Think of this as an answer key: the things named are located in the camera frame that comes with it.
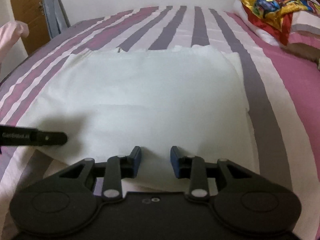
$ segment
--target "curtain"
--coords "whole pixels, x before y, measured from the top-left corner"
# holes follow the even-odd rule
[[[50,38],[54,38],[67,29],[58,0],[42,0]]]

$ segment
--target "black plastic mount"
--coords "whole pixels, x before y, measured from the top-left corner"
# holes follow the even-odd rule
[[[190,179],[186,194],[123,197],[121,179],[137,176],[141,155],[136,146],[106,163],[87,158],[16,193],[15,240],[298,239],[292,229],[301,204],[294,193],[226,159],[182,156],[176,146],[171,164],[178,179]],[[98,177],[101,196],[92,193]],[[216,179],[216,196],[207,178]]]

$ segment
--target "white cloth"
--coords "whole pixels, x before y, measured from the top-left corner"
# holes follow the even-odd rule
[[[241,83],[241,92],[242,92],[242,97],[244,100],[244,104],[245,104],[245,108],[247,109],[247,111],[249,112],[249,102],[247,99],[247,95],[245,93],[245,88],[244,88],[244,76],[243,76],[243,70],[242,70],[242,65],[241,65],[241,59],[239,56],[239,53],[234,52],[234,53],[225,53],[225,52],[221,52],[228,61],[230,61],[230,63],[234,66],[239,79],[240,79],[240,83]]]
[[[273,46],[280,46],[280,42],[277,41],[276,38],[267,33],[265,30],[262,30],[249,22],[248,15],[242,6],[241,0],[235,1],[235,3],[233,4],[233,12],[238,15],[243,20],[243,22],[263,41]]]
[[[73,164],[143,156],[137,185],[184,191],[170,164],[173,145],[207,162],[228,158],[259,168],[247,123],[243,84],[216,49],[176,48],[147,52],[86,52],[72,55],[19,121],[20,126],[64,131],[62,147],[43,147]]]

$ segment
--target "wooden door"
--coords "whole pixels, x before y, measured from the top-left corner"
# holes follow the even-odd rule
[[[28,24],[30,34],[22,42],[30,55],[50,40],[42,0],[11,0],[11,5],[15,20]]]

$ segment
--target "bed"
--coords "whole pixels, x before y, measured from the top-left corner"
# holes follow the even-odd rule
[[[319,237],[320,73],[315,63],[262,41],[233,13],[203,7],[148,7],[79,22],[1,82],[1,124],[19,125],[71,54],[85,49],[160,50],[175,45],[211,45],[225,53],[239,53],[260,174],[300,198],[302,213],[294,233],[306,240]],[[64,167],[32,147],[2,147],[2,240],[17,233],[8,212],[14,192]]]

